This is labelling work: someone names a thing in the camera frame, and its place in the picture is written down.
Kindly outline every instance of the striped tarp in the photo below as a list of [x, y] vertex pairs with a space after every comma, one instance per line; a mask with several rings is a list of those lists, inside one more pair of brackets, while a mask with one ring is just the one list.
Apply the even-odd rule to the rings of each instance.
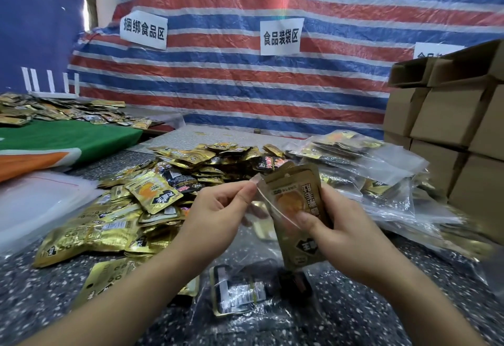
[[[185, 114], [186, 123], [307, 137], [381, 138], [392, 63], [416, 42], [471, 46], [504, 33], [504, 0], [119, 0], [81, 35], [81, 94]], [[165, 51], [121, 40], [134, 10], [168, 19]], [[260, 56], [260, 21], [304, 19], [301, 53]]]

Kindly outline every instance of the paper sign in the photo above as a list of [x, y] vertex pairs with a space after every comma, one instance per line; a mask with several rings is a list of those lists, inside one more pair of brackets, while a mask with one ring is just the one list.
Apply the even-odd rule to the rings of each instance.
[[120, 37], [144, 46], [166, 49], [168, 20], [145, 11], [133, 11], [121, 18]]
[[299, 54], [304, 18], [261, 21], [261, 55]]
[[447, 45], [444, 43], [417, 42], [413, 59], [425, 58], [426, 56], [442, 56], [452, 52], [462, 50], [465, 46]]

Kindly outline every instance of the cardboard box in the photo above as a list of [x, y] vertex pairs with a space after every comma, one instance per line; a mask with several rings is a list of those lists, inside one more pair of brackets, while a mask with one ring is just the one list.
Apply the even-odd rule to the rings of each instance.
[[504, 40], [481, 43], [438, 58], [429, 87], [455, 85], [461, 81], [495, 78], [504, 81]]
[[504, 160], [504, 85], [493, 95], [469, 151]]
[[397, 88], [425, 87], [436, 59], [426, 57], [394, 63], [390, 69], [388, 85]]
[[430, 182], [445, 196], [450, 193], [467, 160], [465, 151], [413, 140], [410, 151], [429, 162]]
[[411, 130], [413, 139], [468, 147], [495, 90], [493, 80], [433, 88]]
[[403, 147], [404, 149], [409, 149], [411, 145], [410, 138], [398, 135], [397, 133], [393, 132], [383, 132], [383, 141]]
[[428, 88], [406, 88], [394, 90], [387, 102], [383, 130], [401, 136], [409, 136]]
[[479, 155], [467, 160], [450, 195], [450, 204], [470, 215], [477, 228], [504, 245], [504, 162]]

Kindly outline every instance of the person's right hand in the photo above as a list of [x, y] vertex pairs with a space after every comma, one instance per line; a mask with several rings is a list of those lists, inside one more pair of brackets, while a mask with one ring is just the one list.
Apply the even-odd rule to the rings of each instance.
[[297, 219], [332, 266], [375, 290], [388, 286], [404, 267], [413, 266], [358, 202], [325, 183], [322, 183], [321, 193], [334, 229], [327, 228], [309, 213], [300, 212]]

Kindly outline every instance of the forearm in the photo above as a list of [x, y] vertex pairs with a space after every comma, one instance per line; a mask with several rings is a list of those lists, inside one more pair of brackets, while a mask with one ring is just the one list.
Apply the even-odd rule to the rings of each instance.
[[394, 308], [414, 345], [485, 345], [444, 293], [408, 260], [377, 289]]
[[133, 344], [180, 289], [198, 274], [178, 249], [168, 247], [86, 305], [22, 346]]

